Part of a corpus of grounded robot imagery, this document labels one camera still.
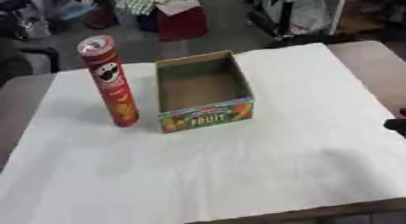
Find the open cardboard box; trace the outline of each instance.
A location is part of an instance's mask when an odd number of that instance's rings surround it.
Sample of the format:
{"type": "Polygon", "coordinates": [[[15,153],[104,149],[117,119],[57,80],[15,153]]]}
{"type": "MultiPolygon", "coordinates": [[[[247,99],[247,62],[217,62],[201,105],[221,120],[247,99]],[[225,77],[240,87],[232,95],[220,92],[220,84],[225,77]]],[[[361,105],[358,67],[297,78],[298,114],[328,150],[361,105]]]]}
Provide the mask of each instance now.
{"type": "Polygon", "coordinates": [[[164,132],[252,118],[254,96],[230,51],[157,62],[164,132]]]}

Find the pringles can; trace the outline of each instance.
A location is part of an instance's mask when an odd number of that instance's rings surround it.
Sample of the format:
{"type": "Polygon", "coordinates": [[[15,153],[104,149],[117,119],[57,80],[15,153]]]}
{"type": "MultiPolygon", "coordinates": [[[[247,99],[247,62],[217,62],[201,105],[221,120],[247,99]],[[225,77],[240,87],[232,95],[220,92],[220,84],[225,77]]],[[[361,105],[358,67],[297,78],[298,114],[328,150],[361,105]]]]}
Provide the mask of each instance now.
{"type": "Polygon", "coordinates": [[[140,116],[112,38],[108,35],[87,38],[78,45],[78,52],[89,66],[114,122],[121,127],[135,123],[140,116]]]}

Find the wooden table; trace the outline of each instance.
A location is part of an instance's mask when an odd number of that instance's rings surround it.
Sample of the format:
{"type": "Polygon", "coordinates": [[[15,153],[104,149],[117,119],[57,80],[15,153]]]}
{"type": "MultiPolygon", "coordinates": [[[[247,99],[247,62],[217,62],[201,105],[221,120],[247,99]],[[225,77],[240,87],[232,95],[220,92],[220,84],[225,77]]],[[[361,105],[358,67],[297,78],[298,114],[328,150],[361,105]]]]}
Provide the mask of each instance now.
{"type": "MultiPolygon", "coordinates": [[[[406,107],[406,63],[404,61],[386,46],[377,42],[338,44],[331,45],[329,48],[384,106],[399,116],[398,109],[406,107]]],[[[53,78],[52,74],[15,78],[0,91],[0,165],[5,165],[8,154],[17,145],[53,78]]],[[[269,214],[239,219],[237,223],[240,221],[256,223],[257,220],[264,219],[320,219],[402,209],[406,209],[406,198],[269,214]]],[[[219,220],[213,223],[229,221],[219,220]]]]}

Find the can lid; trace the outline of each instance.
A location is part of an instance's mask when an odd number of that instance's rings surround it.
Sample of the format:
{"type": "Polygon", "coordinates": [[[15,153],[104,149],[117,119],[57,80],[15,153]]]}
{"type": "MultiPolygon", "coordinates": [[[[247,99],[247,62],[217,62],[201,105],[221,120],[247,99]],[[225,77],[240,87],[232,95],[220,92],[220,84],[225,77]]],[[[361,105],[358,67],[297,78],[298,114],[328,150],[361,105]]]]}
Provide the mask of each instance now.
{"type": "Polygon", "coordinates": [[[109,52],[114,46],[114,41],[108,35],[97,35],[81,41],[78,52],[81,56],[97,56],[109,52]]]}

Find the red bag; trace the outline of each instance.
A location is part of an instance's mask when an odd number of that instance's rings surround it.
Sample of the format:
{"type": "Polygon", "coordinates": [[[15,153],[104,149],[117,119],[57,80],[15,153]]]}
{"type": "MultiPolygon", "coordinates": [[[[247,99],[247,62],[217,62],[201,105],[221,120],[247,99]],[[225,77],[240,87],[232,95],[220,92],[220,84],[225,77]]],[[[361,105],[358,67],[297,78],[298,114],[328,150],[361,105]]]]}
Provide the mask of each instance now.
{"type": "Polygon", "coordinates": [[[196,38],[206,34],[208,21],[201,6],[173,16],[167,16],[159,10],[158,27],[160,40],[174,41],[196,38]]]}

